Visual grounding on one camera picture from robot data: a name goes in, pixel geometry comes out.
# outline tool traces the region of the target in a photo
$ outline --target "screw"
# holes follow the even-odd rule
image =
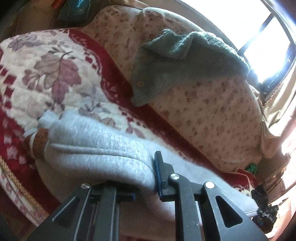
[[[215,184],[212,183],[212,182],[206,182],[206,183],[205,183],[205,186],[206,186],[208,189],[212,189],[212,188],[215,187]]]
[[[180,176],[177,173],[173,173],[170,175],[171,179],[173,180],[178,180],[180,178]]]
[[[89,189],[90,187],[91,187],[91,185],[89,183],[82,183],[81,184],[82,189]]]

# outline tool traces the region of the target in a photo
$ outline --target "curtain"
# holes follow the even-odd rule
[[[296,126],[296,63],[263,107],[261,151],[271,158]]]

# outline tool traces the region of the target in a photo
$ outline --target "gray towel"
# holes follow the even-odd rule
[[[168,89],[242,75],[249,66],[235,49],[209,32],[178,35],[164,29],[140,48],[133,69],[132,103],[142,106]]]

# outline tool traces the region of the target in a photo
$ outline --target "blanket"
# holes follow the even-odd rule
[[[37,128],[46,110],[56,115],[76,110],[120,133],[157,143],[188,161],[180,174],[189,173],[191,166],[198,164],[247,196],[257,186],[255,178],[243,170],[219,171],[149,105],[134,107],[130,102],[131,86],[112,58],[78,30],[31,32],[3,41],[0,94],[0,185],[36,226],[65,196],[88,181],[62,174],[37,155],[34,163],[22,147],[24,130]],[[164,159],[174,160],[170,156]],[[121,218],[121,234],[145,240],[174,240],[174,223],[157,218],[155,213],[159,212],[151,212],[150,207],[155,206],[145,205],[141,197],[135,203],[123,203],[121,217],[126,219]],[[136,221],[128,219],[131,215]]]
[[[214,34],[178,35],[164,29],[137,54],[131,80],[132,103],[145,105],[175,86],[236,75],[246,78],[248,73],[244,58]]]
[[[125,15],[129,17],[122,22]],[[178,34],[203,31],[188,19],[164,9],[140,11],[123,6],[105,8],[82,31],[105,48],[130,84],[139,49],[166,28]],[[176,86],[142,107],[152,108],[189,145],[224,172],[244,169],[262,158],[263,113],[243,76]]]

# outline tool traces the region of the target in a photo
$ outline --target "window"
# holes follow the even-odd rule
[[[295,58],[295,44],[277,12],[265,0],[182,0],[211,21],[244,56],[268,94]]]

